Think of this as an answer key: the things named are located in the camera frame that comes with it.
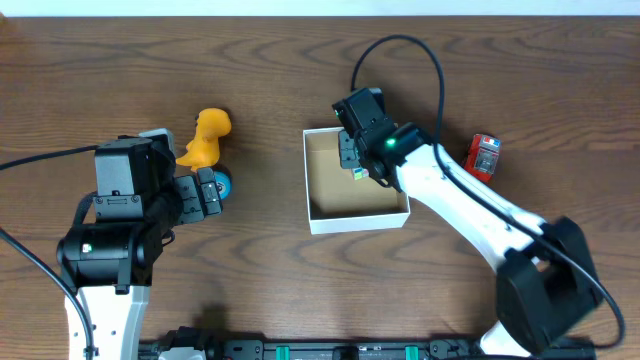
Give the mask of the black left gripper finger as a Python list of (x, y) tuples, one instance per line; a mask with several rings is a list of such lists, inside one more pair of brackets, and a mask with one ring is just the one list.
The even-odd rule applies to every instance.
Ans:
[(177, 221), (178, 225), (201, 222), (205, 218), (201, 188), (193, 175), (181, 176), (175, 179), (175, 189), (179, 193), (183, 210)]
[(209, 167), (200, 168), (197, 170), (197, 177), (202, 193), (205, 215), (220, 215), (222, 213), (222, 205), (214, 170)]

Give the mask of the multicoloured puzzle cube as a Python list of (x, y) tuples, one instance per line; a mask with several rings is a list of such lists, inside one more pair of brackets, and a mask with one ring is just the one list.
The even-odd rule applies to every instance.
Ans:
[(369, 171), (362, 167), (353, 168), (351, 170), (351, 174), (354, 180), (361, 180), (369, 177)]

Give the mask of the red toy truck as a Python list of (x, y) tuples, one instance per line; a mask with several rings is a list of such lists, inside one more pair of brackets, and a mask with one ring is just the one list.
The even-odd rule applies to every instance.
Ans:
[(483, 183), (494, 175), (501, 151), (501, 141), (486, 134), (475, 134), (468, 147), (462, 167)]

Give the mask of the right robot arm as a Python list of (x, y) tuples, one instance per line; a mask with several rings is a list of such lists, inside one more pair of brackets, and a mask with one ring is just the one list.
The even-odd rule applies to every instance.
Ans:
[(377, 182), (433, 210), (495, 271), (498, 322), (480, 341), (483, 353), (539, 355), (605, 299), (584, 233), (572, 220), (549, 223), (510, 203), (412, 123), (397, 127), (379, 115), (343, 125)]

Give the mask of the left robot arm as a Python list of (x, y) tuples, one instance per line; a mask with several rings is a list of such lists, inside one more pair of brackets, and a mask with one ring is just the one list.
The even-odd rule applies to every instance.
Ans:
[(220, 214), (230, 191), (226, 174), (200, 168), (153, 178), (141, 191), (131, 180), (116, 181), (82, 200), (57, 248), (71, 290), (65, 301), (70, 358), (137, 358), (154, 263), (175, 227)]

